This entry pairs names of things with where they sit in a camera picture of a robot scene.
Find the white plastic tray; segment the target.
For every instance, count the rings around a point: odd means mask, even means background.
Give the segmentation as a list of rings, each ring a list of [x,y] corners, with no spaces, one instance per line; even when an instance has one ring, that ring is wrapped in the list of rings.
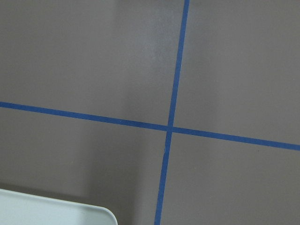
[[[2,225],[116,225],[104,207],[0,190]]]

